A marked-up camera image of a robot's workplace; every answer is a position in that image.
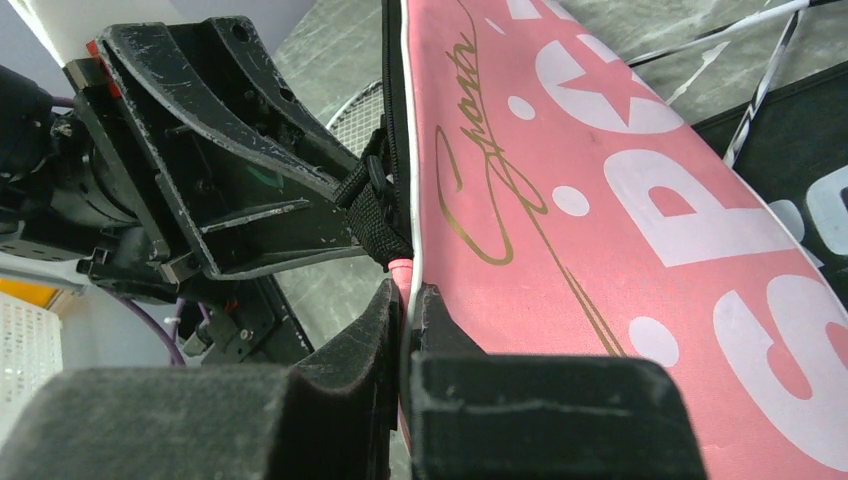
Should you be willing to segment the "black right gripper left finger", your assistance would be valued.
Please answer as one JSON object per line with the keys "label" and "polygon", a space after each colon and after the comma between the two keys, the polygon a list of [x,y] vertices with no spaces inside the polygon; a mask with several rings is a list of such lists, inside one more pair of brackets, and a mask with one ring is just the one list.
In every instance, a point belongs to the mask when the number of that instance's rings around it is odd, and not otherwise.
{"label": "black right gripper left finger", "polygon": [[5,479],[386,479],[400,292],[291,366],[70,370],[21,413]]}

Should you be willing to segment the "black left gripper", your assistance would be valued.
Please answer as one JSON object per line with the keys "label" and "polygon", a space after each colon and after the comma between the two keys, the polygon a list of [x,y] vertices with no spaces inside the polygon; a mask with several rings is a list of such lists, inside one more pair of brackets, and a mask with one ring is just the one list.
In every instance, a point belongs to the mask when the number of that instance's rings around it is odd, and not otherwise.
{"label": "black left gripper", "polygon": [[117,24],[95,43],[100,58],[65,69],[65,120],[87,131],[63,164],[80,200],[67,218],[97,239],[78,270],[140,317],[174,365],[308,356],[268,274],[363,249],[340,208],[274,201],[249,166],[332,199],[357,157],[296,98],[243,16]]}

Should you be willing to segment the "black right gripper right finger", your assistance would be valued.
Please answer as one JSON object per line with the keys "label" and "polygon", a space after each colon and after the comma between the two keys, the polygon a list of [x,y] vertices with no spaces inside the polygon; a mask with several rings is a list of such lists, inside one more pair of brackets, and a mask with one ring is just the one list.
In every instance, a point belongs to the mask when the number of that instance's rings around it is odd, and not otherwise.
{"label": "black right gripper right finger", "polygon": [[702,479],[681,393],[658,364],[488,354],[434,285],[417,295],[407,414],[417,479]]}

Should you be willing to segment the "white racket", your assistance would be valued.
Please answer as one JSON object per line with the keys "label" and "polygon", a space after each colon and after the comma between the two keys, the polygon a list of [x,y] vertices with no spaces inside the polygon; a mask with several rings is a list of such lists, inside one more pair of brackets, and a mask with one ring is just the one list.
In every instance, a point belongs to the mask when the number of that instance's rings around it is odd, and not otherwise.
{"label": "white racket", "polygon": [[377,79],[352,96],[331,117],[326,128],[353,154],[363,153],[384,114],[383,83]]}
{"label": "white racket", "polygon": [[667,84],[667,104],[688,120],[740,104],[741,117],[719,154],[730,168],[739,161],[766,100],[779,87],[811,78],[844,60],[847,4],[844,1],[763,1],[756,10],[627,59],[651,82],[678,70]]}

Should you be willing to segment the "pink racket bag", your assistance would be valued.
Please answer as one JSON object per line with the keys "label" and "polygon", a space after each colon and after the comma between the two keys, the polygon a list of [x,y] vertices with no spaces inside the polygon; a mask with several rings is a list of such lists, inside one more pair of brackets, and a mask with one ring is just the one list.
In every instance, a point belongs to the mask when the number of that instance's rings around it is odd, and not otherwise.
{"label": "pink racket bag", "polygon": [[847,299],[698,124],[552,1],[386,1],[384,122],[412,252],[488,354],[633,357],[679,389],[702,479],[847,475]]}

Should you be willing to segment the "black racket bag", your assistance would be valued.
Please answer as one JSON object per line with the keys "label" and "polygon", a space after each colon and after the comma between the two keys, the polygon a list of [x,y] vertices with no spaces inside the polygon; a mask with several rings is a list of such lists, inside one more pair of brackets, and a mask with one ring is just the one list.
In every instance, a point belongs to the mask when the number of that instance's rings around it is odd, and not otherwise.
{"label": "black racket bag", "polygon": [[847,65],[767,94],[734,165],[847,299]]}

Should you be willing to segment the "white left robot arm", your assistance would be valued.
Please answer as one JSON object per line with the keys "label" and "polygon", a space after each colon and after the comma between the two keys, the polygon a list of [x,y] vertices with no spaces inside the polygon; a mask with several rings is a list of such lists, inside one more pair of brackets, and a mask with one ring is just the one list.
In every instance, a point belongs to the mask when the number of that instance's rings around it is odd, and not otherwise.
{"label": "white left robot arm", "polygon": [[278,272],[354,256],[335,195],[356,157],[253,24],[112,25],[59,100],[1,72],[1,250],[68,262],[127,309],[195,306],[178,358],[293,364],[313,348]]}

